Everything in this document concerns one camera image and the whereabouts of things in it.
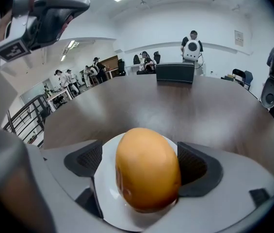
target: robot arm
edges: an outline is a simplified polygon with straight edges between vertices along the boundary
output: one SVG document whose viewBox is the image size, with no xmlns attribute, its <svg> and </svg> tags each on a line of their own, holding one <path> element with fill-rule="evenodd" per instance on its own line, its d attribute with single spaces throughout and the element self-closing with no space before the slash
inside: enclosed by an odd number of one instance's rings
<svg viewBox="0 0 274 233">
<path fill-rule="evenodd" d="M 6 62 L 54 44 L 67 19 L 90 7 L 89 0 L 34 0 L 32 7 L 30 1 L 13 0 L 12 21 L 0 41 L 0 59 Z"/>
</svg>

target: orange object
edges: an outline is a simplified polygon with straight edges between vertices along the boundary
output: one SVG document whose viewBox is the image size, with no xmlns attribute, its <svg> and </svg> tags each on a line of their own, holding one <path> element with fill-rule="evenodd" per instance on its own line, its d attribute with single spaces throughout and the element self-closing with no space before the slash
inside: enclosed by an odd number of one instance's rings
<svg viewBox="0 0 274 233">
<path fill-rule="evenodd" d="M 118 190 L 136 211 L 156 212 L 177 199 L 181 186 L 177 155 L 157 132 L 127 131 L 117 146 L 115 162 Z"/>
</svg>

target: staircase railing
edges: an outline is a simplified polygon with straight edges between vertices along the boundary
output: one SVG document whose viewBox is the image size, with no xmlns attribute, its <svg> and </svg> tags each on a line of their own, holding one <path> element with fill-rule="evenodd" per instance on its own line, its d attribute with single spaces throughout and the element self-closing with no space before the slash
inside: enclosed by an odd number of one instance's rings
<svg viewBox="0 0 274 233">
<path fill-rule="evenodd" d="M 8 123 L 4 130 L 15 133 L 25 143 L 33 143 L 44 131 L 45 119 L 50 115 L 50 106 L 45 95 L 36 96 L 22 107 L 14 116 L 7 113 Z"/>
</svg>

